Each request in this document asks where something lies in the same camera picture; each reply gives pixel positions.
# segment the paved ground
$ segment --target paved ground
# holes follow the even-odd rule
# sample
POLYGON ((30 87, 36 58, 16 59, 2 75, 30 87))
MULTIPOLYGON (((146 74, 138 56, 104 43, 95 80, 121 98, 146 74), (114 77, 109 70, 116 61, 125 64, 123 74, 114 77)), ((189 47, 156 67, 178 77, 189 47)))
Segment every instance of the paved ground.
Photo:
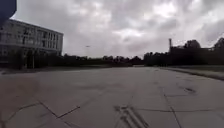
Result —
POLYGON ((156 68, 0 76, 0 128, 223 128, 224 82, 156 68))
POLYGON ((209 70, 196 70, 196 69, 182 69, 182 68, 163 68, 177 72, 188 73, 192 75, 204 76, 224 81, 224 72, 209 71, 209 70))

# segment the building facade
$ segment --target building facade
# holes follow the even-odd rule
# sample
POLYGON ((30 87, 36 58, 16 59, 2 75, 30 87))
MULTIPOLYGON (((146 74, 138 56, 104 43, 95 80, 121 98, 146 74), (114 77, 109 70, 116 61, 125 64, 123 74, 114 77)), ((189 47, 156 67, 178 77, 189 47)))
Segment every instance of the building facade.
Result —
POLYGON ((62 33, 12 19, 0 26, 0 63, 8 63, 9 54, 18 50, 25 58, 28 51, 60 55, 62 47, 62 33))

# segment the gray cloud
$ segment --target gray cloud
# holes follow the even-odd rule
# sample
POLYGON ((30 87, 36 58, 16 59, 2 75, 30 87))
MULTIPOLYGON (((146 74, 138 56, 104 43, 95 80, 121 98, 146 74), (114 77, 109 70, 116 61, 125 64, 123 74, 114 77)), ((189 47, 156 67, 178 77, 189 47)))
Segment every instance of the gray cloud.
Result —
POLYGON ((134 56, 166 52, 168 38, 177 45, 193 38, 202 40, 202 46, 216 40, 224 32, 223 18, 218 15, 215 23, 205 18, 210 19, 208 13, 215 9, 222 12, 218 6, 223 4, 223 0, 18 0, 14 18, 63 32, 64 53, 134 56))

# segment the pavement crack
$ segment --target pavement crack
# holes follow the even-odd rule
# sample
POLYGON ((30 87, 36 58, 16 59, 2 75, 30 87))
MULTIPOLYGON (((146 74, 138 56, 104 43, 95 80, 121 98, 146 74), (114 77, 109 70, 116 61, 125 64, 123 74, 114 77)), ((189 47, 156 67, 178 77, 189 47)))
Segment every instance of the pavement crack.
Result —
POLYGON ((2 120, 2 113, 0 111, 0 126, 1 128, 6 128, 6 122, 2 120))
POLYGON ((175 120, 176 120, 176 122, 177 122, 179 128, 182 128, 182 126, 181 126, 181 124, 180 124, 180 121, 179 121, 178 118, 177 118, 176 112, 175 112, 175 110, 173 109, 173 107, 171 106, 171 104, 170 104, 170 102, 169 102, 169 100, 168 100, 168 97, 166 96, 166 94, 165 94, 163 88, 160 87, 159 89, 160 89, 160 91, 162 92, 162 94, 163 94, 163 96, 164 96, 164 98, 165 98, 165 100, 166 100, 168 106, 170 107, 171 112, 173 113, 174 118, 175 118, 175 120))

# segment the lamp post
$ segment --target lamp post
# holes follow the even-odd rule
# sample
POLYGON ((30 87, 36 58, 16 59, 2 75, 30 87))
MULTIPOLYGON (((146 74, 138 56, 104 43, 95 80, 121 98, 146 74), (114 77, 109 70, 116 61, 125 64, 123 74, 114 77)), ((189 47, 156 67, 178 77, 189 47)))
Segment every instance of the lamp post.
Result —
POLYGON ((15 14, 16 5, 16 0, 0 0, 0 26, 15 14))
POLYGON ((87 45, 87 46, 86 46, 86 56, 87 56, 87 58, 88 58, 88 56, 89 56, 89 48, 90 48, 90 46, 87 45))

